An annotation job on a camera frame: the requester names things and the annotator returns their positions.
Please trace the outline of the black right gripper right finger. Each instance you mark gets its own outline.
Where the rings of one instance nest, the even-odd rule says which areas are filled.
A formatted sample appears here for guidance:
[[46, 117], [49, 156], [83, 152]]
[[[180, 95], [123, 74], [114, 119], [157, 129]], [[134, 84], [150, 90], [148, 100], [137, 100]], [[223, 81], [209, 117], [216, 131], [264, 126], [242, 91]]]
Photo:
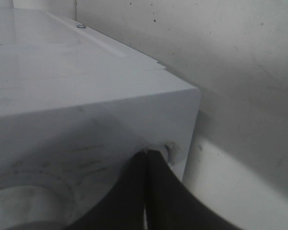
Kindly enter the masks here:
[[146, 219], [150, 230], [236, 230], [194, 197], [167, 165], [160, 151], [148, 150]]

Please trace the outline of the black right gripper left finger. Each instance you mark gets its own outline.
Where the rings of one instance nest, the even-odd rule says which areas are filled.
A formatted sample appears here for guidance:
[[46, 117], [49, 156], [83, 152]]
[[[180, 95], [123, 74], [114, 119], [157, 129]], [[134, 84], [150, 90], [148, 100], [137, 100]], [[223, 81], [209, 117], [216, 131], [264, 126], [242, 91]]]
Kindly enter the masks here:
[[143, 230], [146, 154], [136, 153], [107, 195], [66, 230]]

